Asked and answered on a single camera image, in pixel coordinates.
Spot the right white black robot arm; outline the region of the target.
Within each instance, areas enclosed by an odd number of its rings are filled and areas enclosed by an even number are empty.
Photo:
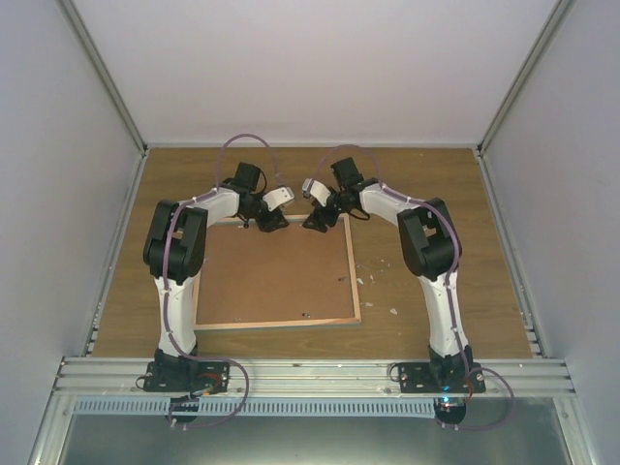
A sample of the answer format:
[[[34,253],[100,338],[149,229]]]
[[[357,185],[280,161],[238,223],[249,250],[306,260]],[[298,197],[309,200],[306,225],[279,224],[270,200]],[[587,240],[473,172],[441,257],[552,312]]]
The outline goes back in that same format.
[[[302,194],[313,211],[303,227],[321,233],[342,213],[359,211],[364,218],[378,216],[398,229],[403,260],[421,285],[430,327],[430,384],[441,392],[466,388],[473,363],[462,325],[457,297],[460,240],[444,201],[415,199],[388,187],[377,178],[366,179],[349,157],[331,166],[336,189],[307,178]]]

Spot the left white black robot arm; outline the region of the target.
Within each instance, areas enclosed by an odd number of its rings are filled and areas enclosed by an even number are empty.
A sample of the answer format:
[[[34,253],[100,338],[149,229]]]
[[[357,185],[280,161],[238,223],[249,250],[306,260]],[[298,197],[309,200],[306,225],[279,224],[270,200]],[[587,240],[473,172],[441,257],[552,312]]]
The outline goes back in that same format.
[[[207,193],[186,201],[159,201],[144,243],[142,257],[157,288],[161,335],[154,360],[142,377],[146,391],[187,391],[222,380],[230,363],[198,358],[194,330],[195,282],[205,259],[207,229],[227,218],[253,221],[263,233],[286,228],[282,208],[295,200],[280,183],[259,191],[264,172],[240,163],[233,177]]]

